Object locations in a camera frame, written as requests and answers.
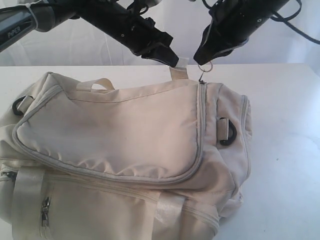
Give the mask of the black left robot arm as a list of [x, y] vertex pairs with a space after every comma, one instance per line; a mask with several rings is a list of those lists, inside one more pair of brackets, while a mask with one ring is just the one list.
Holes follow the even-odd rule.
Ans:
[[135, 0], [127, 8], [116, 0], [38, 0], [0, 10], [0, 49], [3, 51], [31, 31], [46, 33], [69, 19], [82, 18], [135, 56], [175, 67], [173, 37], [142, 15], [157, 1]]

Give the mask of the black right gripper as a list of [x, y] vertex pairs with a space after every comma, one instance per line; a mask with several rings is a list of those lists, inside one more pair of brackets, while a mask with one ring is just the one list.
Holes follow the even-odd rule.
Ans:
[[230, 55], [244, 46], [248, 38], [270, 17], [273, 0], [217, 0], [208, 4], [211, 23], [203, 32], [202, 42], [193, 59], [199, 65]]

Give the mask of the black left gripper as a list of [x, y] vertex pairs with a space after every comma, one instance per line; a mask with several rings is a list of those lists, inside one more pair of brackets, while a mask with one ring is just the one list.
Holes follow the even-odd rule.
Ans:
[[111, 4], [108, 35], [126, 46], [134, 55], [175, 67], [179, 57], [170, 48], [173, 38], [156, 28], [155, 21], [144, 18], [152, 4]]

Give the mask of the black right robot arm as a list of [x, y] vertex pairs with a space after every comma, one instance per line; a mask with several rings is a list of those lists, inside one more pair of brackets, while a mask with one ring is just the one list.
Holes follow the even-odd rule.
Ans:
[[278, 11], [287, 0], [218, 0], [213, 5], [202, 2], [211, 16], [210, 24], [204, 29], [201, 43], [193, 59], [198, 65], [205, 65], [216, 58], [226, 57], [233, 50], [244, 46], [250, 36], [267, 20], [283, 23], [306, 40], [319, 45], [320, 41], [307, 35], [290, 23], [302, 10], [288, 17]]

